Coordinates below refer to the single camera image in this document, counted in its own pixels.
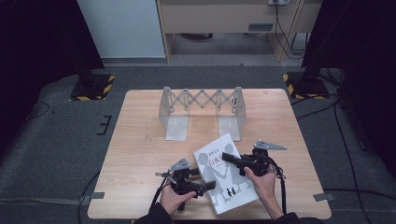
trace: person's left hand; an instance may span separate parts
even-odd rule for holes
[[[166,185],[161,191],[160,204],[163,206],[166,212],[171,215],[182,203],[194,197],[195,194],[196,193],[194,191],[191,191],[184,195],[178,195],[173,191],[171,185]]]

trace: black sleeve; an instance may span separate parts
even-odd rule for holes
[[[160,203],[156,203],[147,215],[139,218],[134,224],[170,224],[171,217]]]
[[[301,221],[295,213],[287,213],[275,220],[275,224],[301,224]]]

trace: white wall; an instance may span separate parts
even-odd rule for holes
[[[165,58],[155,0],[78,0],[102,58]]]

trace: white booklet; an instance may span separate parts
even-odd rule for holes
[[[222,159],[223,152],[241,158],[228,133],[193,153],[201,178],[206,183],[216,181],[216,187],[207,195],[217,215],[259,198],[251,180]]]

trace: human hand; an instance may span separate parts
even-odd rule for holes
[[[282,217],[284,214],[275,196],[275,171],[268,169],[267,174],[263,176],[254,175],[253,171],[248,167],[245,167],[244,171],[247,177],[253,182],[256,193],[259,195],[260,201],[267,209],[271,218],[277,220],[279,217]]]
[[[171,215],[178,209],[178,207],[182,203],[194,197],[195,194],[196,193],[194,191],[188,192],[187,194],[184,195],[176,194],[173,191],[171,185],[169,185],[169,180],[168,180],[168,185],[166,185],[161,191],[160,204],[163,206],[166,212],[169,215]]]

